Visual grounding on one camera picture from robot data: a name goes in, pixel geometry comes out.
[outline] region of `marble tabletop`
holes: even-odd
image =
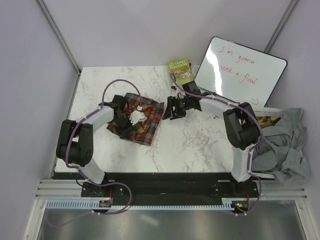
[[[198,70],[192,67],[192,74]],[[108,83],[125,79],[134,83],[142,96],[165,102],[174,96],[167,66],[84,67],[69,119],[75,120],[94,110],[101,102]],[[114,95],[136,93],[125,83],[116,82],[106,92],[105,101]],[[186,117],[162,120],[151,146],[120,139],[105,127],[94,133],[93,158],[105,172],[231,172],[232,147],[222,119],[198,110]],[[73,172],[61,159],[56,172]]]

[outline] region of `gray fabric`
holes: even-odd
[[[303,110],[281,111],[275,126],[263,128],[264,142],[253,152],[251,170],[272,173],[281,185],[304,184],[309,175],[308,159],[301,150],[307,140],[307,128],[300,122]]]

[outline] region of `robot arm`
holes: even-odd
[[[75,132],[69,149],[68,163],[79,169],[91,181],[101,184],[105,178],[105,172],[93,159],[94,154],[94,132],[106,123],[113,123],[119,135],[127,137],[130,130],[137,122],[143,122],[145,116],[142,112],[134,111],[131,115],[124,112],[127,101],[123,96],[115,95],[112,102],[104,102],[103,108],[83,121]],[[56,156],[66,161],[68,143],[77,120],[65,120],[62,122],[59,139],[56,147]]]
[[[186,83],[182,87],[186,92],[194,95],[207,96],[210,94],[201,94],[194,81]],[[260,134],[256,124],[245,112],[231,107],[225,102],[225,100],[204,99],[189,95],[183,98],[170,96],[168,97],[167,109],[162,119],[170,118],[173,120],[183,118],[186,116],[186,110],[189,109],[208,112],[223,119],[226,134],[233,151],[233,168],[231,175],[238,183],[243,183],[251,177],[248,172],[251,170],[252,161],[252,154],[249,154],[249,149],[258,142]],[[255,117],[255,113],[249,103],[244,102],[243,104],[237,104],[230,102],[230,104],[238,105],[246,109]]]

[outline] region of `plaid cloth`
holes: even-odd
[[[139,95],[133,93],[127,93],[124,98],[128,100],[129,107],[124,109],[127,113],[132,113],[140,104]],[[154,138],[157,126],[161,120],[162,114],[164,113],[165,103],[157,102],[147,97],[141,97],[142,101],[142,111],[147,119],[142,123],[138,122],[136,127],[134,127],[129,136],[125,139],[128,139],[134,143],[150,146]],[[115,130],[115,125],[109,124],[107,129],[117,134]]]

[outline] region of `green book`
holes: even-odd
[[[175,75],[176,83],[180,86],[194,80],[188,59],[170,61],[168,63],[168,68],[169,73],[173,73]]]

